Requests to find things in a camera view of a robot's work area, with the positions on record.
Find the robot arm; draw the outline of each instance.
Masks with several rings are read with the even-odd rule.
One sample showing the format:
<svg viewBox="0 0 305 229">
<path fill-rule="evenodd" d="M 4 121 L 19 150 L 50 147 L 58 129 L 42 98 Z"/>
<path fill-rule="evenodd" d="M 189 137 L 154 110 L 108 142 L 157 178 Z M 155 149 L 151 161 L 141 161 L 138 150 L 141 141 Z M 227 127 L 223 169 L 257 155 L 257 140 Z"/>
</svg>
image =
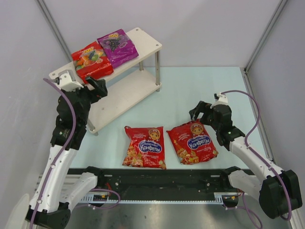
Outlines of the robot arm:
<svg viewBox="0 0 305 229">
<path fill-rule="evenodd" d="M 69 141 L 73 129 L 73 117 L 66 100 L 61 96 L 58 99 L 57 112 L 59 115 L 56 118 L 56 127 L 51 139 L 48 163 L 38 189 L 30 201 L 26 216 L 26 220 L 30 221 L 34 214 L 34 224 L 45 228 L 65 228 L 72 210 L 80 199 L 97 185 L 104 184 L 102 170 L 88 167 L 75 184 L 65 193 L 61 193 L 68 169 L 86 133 L 91 104 L 107 96 L 105 80 L 96 81 L 91 77 L 86 80 L 91 84 L 93 90 L 76 82 L 73 73 L 69 71 L 63 71 L 59 78 L 54 80 L 73 106 L 76 126 Z M 59 155 L 59 151 L 66 142 L 68 142 L 67 146 Z"/>
<path fill-rule="evenodd" d="M 264 156 L 253 153 L 250 143 L 245 144 L 245 134 L 233 126 L 232 111 L 224 94 L 215 94 L 214 104 L 200 101 L 189 112 L 191 119 L 196 120 L 200 113 L 200 122 L 210 125 L 216 131 L 219 145 L 238 156 L 254 173 L 256 177 L 247 175 L 237 167 L 226 169 L 222 176 L 224 185 L 239 188 L 259 201 L 265 214 L 274 219 L 288 212 L 288 203 L 279 179 L 280 175 L 287 189 L 292 210 L 302 206 L 302 198 L 297 175 L 292 171 L 284 171 Z"/>
</svg>

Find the plastic bag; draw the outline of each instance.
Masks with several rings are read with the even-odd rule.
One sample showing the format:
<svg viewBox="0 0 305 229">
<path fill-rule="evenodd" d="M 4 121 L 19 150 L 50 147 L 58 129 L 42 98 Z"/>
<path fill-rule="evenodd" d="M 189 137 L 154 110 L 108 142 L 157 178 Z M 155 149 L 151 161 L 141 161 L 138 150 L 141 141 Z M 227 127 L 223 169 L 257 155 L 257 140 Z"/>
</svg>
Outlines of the plastic bag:
<svg viewBox="0 0 305 229">
<path fill-rule="evenodd" d="M 218 155 L 199 119 L 168 130 L 167 133 L 182 164 L 209 161 Z"/>
<path fill-rule="evenodd" d="M 131 139 L 123 166 L 166 169 L 163 126 L 157 128 L 125 127 Z"/>
<path fill-rule="evenodd" d="M 133 42 L 122 29 L 100 37 L 97 41 L 105 50 L 113 68 L 139 55 Z"/>
<path fill-rule="evenodd" d="M 97 42 L 92 42 L 71 56 L 75 71 L 84 83 L 88 83 L 85 78 L 89 75 L 97 80 L 113 73 L 113 67 L 103 48 Z"/>
</svg>

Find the red bag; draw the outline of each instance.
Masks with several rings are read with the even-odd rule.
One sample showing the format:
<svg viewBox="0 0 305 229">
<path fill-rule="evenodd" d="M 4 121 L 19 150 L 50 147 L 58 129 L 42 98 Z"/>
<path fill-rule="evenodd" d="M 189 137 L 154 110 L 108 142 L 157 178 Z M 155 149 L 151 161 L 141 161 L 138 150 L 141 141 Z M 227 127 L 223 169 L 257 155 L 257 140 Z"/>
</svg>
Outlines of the red bag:
<svg viewBox="0 0 305 229">
<path fill-rule="evenodd" d="M 76 73 L 84 81 L 85 78 L 91 76 L 93 79 L 100 79 L 103 76 L 113 73 L 112 65 L 110 64 L 103 48 L 93 42 L 72 55 Z"/>
<path fill-rule="evenodd" d="M 166 169 L 163 126 L 157 128 L 125 127 L 131 139 L 123 166 Z"/>
<path fill-rule="evenodd" d="M 199 119 L 168 130 L 167 133 L 182 164 L 191 165 L 209 161 L 218 155 Z"/>
</svg>

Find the shiny gray floor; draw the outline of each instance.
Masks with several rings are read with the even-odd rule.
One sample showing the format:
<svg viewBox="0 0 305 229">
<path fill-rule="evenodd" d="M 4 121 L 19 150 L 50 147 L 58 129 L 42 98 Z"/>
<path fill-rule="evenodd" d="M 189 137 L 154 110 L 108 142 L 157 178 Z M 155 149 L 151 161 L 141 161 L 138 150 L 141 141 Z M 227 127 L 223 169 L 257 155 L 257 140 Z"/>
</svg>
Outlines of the shiny gray floor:
<svg viewBox="0 0 305 229">
<path fill-rule="evenodd" d="M 269 219 L 259 204 L 247 197 L 247 205 L 264 229 L 290 229 L 280 218 Z M 67 229 L 255 229 L 244 210 L 226 211 L 220 205 L 119 204 L 109 210 L 87 207 L 73 211 Z"/>
</svg>

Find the shelf post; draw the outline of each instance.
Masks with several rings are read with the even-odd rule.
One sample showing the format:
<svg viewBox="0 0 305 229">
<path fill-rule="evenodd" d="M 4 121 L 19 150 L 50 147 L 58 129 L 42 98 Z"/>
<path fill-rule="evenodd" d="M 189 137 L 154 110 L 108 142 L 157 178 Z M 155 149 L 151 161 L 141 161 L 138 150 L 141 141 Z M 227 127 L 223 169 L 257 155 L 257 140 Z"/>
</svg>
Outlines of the shelf post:
<svg viewBox="0 0 305 229">
<path fill-rule="evenodd" d="M 144 70 L 143 61 L 139 62 L 139 70 L 140 71 Z"/>
<path fill-rule="evenodd" d="M 89 130 L 90 130 L 90 131 L 95 131 L 95 126 L 92 124 L 92 122 L 91 122 L 91 120 L 90 120 L 90 119 L 88 119 L 88 121 L 87 121 L 87 125 L 88 125 L 88 128 L 89 128 Z"/>
<path fill-rule="evenodd" d="M 156 85 L 160 85 L 160 51 L 157 51 L 154 54 L 154 60 L 155 60 L 155 68 L 156 68 Z"/>
</svg>

